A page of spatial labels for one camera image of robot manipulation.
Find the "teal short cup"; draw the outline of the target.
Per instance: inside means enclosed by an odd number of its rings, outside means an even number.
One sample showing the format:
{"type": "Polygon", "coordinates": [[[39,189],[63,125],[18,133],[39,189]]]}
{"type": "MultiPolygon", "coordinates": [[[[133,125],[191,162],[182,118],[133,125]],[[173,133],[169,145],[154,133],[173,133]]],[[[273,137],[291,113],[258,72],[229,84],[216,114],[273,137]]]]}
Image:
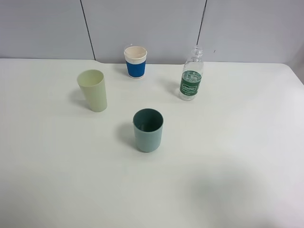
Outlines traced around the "teal short cup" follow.
{"type": "Polygon", "coordinates": [[[153,152],[161,144],[164,119],[155,109],[139,110],[133,117],[135,143],[142,152],[153,152]]]}

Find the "clear bottle with green label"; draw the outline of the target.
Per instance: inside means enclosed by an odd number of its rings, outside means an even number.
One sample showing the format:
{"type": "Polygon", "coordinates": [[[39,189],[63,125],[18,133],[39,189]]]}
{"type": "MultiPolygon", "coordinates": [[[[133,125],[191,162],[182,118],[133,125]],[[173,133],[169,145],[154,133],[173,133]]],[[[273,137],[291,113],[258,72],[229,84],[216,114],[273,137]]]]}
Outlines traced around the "clear bottle with green label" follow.
{"type": "Polygon", "coordinates": [[[193,100],[198,93],[204,71],[202,55],[202,48],[196,45],[183,66],[179,97],[184,101],[193,100]]]}

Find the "blue sleeved paper cup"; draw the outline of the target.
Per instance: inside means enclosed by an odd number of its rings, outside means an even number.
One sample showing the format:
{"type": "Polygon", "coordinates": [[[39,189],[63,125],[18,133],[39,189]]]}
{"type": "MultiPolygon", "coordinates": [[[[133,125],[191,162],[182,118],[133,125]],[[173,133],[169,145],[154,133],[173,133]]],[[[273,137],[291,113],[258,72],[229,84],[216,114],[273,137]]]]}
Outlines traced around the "blue sleeved paper cup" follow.
{"type": "Polygon", "coordinates": [[[145,74],[147,50],[141,46],[129,45],[124,49],[124,57],[129,76],[142,78],[145,74]]]}

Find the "pale green tall cup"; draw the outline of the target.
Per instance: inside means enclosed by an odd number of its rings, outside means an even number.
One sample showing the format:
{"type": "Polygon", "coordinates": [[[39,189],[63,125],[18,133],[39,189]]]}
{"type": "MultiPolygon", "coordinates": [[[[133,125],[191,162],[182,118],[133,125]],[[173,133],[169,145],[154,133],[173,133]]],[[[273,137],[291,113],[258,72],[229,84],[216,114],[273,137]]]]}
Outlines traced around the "pale green tall cup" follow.
{"type": "Polygon", "coordinates": [[[95,69],[86,70],[77,77],[77,83],[93,112],[107,108],[104,74],[95,69]]]}

